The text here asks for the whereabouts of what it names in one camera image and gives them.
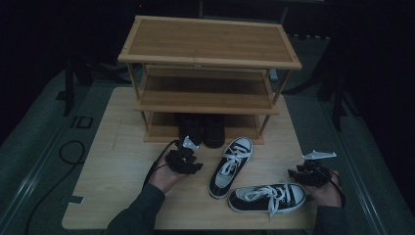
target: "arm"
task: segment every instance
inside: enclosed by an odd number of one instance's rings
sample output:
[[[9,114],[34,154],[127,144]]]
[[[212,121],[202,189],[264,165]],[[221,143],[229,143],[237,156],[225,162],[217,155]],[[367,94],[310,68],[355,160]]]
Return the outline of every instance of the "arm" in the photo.
[[[107,235],[153,234],[156,215],[167,193],[185,174],[171,171],[162,157],[137,199],[109,224]]]
[[[338,174],[332,173],[332,181],[339,185]],[[304,186],[317,204],[314,235],[343,235],[348,233],[346,212],[342,209],[342,199],[336,187],[327,183],[321,188]]]
[[[153,234],[156,215],[164,202],[164,193],[147,184],[137,199],[110,223],[106,234]]]

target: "shoe rack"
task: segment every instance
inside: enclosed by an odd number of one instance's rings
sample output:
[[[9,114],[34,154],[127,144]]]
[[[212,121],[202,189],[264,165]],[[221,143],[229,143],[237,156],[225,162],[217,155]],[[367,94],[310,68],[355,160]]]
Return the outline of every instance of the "shoe rack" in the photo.
[[[225,114],[225,142],[262,137],[291,70],[300,70],[283,27],[198,19],[136,17],[120,62],[127,63],[144,141],[178,137],[174,113]],[[134,63],[143,65],[138,82]],[[274,93],[271,69],[283,70]]]

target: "white shoelace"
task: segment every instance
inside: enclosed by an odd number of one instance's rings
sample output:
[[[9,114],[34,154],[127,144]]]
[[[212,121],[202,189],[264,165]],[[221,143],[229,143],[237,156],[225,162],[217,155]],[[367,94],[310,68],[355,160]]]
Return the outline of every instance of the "white shoelace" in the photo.
[[[230,149],[232,152],[232,156],[227,156],[228,162],[226,162],[222,170],[220,171],[223,175],[228,175],[232,170],[235,170],[241,164],[242,158],[246,158],[244,156],[246,154],[245,150],[239,146],[234,146],[234,150]]]
[[[288,190],[288,184],[284,184],[284,189],[282,188],[273,188],[271,186],[265,186],[258,188],[255,191],[249,192],[245,195],[245,200],[248,202],[255,201],[260,197],[266,196],[269,198],[268,203],[268,212],[269,220],[271,220],[272,215],[278,211],[280,206],[280,201],[286,198],[287,203],[291,201],[291,195]]]

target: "hand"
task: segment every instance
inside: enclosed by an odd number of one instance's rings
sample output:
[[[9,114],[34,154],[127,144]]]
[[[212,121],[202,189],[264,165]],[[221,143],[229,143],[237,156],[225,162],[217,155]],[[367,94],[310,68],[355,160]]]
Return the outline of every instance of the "hand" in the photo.
[[[333,171],[332,181],[339,186],[339,177],[336,171]],[[318,207],[342,207],[342,199],[336,187],[331,183],[328,182],[321,188],[317,188],[314,186],[305,186],[305,190],[307,190],[311,196],[314,198],[315,203]]]
[[[165,161],[165,155],[160,158],[156,170],[150,176],[149,183],[158,187],[164,193],[170,191],[170,189],[177,183],[180,179],[184,178],[186,174],[174,172],[168,167],[167,162]]]

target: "shoe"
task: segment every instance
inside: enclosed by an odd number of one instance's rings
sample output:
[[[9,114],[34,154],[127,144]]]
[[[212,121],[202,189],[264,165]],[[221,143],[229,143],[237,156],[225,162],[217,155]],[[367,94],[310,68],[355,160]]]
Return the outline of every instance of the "shoe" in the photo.
[[[275,213],[297,210],[305,198],[305,191],[298,184],[281,183],[236,189],[228,204],[234,212],[268,212],[271,218]]]
[[[208,189],[213,198],[221,199],[226,196],[235,177],[252,154],[253,142],[247,137],[239,137],[229,144],[210,180]]]
[[[205,115],[204,121],[204,144],[212,149],[222,147],[225,143],[224,115]]]
[[[202,143],[201,116],[199,114],[174,114],[179,125],[179,138],[181,141],[186,136],[199,146]]]

